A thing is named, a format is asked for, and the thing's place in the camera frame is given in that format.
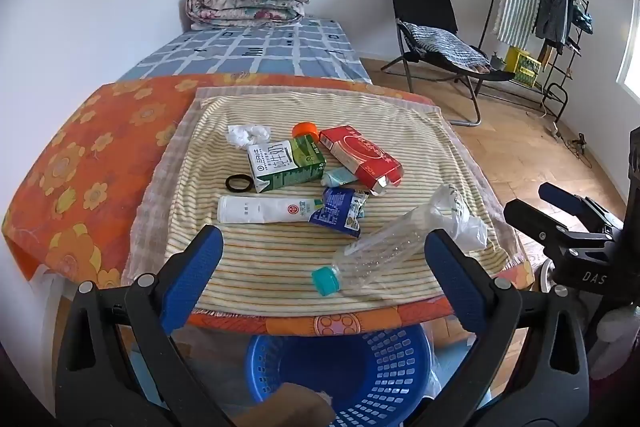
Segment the white gloved hand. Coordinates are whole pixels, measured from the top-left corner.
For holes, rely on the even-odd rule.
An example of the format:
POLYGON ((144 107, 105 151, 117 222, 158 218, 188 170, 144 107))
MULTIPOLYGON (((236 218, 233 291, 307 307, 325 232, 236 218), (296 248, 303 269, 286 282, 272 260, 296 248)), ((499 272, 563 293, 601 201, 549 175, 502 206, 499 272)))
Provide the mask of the white gloved hand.
POLYGON ((628 361, 639 334, 639 307, 630 305, 605 314, 597 326, 597 340, 589 351, 589 374, 594 381, 613 375, 628 361))

